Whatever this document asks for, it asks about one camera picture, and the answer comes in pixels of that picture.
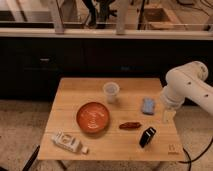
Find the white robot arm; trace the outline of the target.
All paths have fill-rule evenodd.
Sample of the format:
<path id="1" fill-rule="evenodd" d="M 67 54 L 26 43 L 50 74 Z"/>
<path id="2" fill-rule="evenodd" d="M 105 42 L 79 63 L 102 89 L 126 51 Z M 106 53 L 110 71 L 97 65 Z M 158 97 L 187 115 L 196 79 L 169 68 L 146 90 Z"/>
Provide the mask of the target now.
<path id="1" fill-rule="evenodd" d="M 213 116 L 213 87 L 205 82 L 208 74 L 207 66 L 200 61 L 170 69 L 160 93 L 165 109 L 176 111 L 189 99 Z"/>

